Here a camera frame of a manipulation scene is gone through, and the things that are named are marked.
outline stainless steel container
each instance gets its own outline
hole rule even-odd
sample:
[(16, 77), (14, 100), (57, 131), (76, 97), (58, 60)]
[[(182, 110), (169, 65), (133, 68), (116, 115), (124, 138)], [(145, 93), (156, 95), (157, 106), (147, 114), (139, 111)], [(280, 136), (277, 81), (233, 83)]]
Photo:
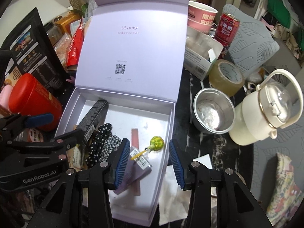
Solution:
[(194, 98), (192, 121), (207, 134), (224, 134), (232, 129), (235, 109), (231, 100), (214, 88), (200, 90)]

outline red plastic bottle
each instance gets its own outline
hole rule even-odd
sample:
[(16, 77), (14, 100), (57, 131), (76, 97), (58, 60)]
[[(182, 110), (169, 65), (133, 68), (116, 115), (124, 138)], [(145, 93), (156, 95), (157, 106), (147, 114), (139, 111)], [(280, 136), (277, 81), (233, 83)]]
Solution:
[(43, 131), (55, 129), (62, 115), (62, 105), (43, 85), (31, 74), (24, 74), (14, 86), (9, 97), (9, 109), (21, 115), (40, 115), (52, 113), (52, 123), (41, 126)]

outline lollipop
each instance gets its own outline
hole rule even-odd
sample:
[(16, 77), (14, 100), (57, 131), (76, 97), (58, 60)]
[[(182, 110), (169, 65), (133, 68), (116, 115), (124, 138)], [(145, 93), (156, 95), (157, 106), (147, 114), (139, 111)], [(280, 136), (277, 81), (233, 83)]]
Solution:
[(144, 154), (145, 152), (151, 152), (151, 151), (159, 151), (164, 147), (164, 140), (160, 136), (154, 136), (150, 140), (150, 146), (146, 147), (145, 150), (141, 151), (140, 153), (136, 154), (131, 158), (131, 160), (136, 159), (140, 155)]

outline packing tape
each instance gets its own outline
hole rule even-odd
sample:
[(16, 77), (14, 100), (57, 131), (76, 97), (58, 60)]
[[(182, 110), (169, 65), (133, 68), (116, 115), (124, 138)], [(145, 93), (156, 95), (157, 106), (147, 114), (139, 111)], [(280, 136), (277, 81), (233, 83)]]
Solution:
[(243, 87), (245, 79), (234, 64), (221, 59), (214, 63), (209, 73), (209, 82), (213, 88), (232, 97)]

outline white cardboard box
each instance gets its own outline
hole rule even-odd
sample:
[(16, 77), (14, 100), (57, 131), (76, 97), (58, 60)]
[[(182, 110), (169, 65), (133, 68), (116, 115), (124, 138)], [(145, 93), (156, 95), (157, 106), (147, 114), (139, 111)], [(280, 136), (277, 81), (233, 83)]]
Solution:
[[(211, 70), (213, 63), (217, 60), (223, 50), (223, 45), (210, 36), (187, 27), (187, 41), (185, 48), (184, 67), (194, 74), (200, 81), (203, 81)], [(200, 52), (210, 50), (204, 56)]]
[(93, 104), (106, 99), (105, 122), (119, 138), (139, 130), (139, 149), (161, 136), (163, 150), (147, 158), (152, 172), (141, 196), (109, 191), (113, 218), (150, 226), (169, 157), (187, 31), (189, 0), (95, 0), (76, 75), (75, 90), (56, 136), (71, 131)]

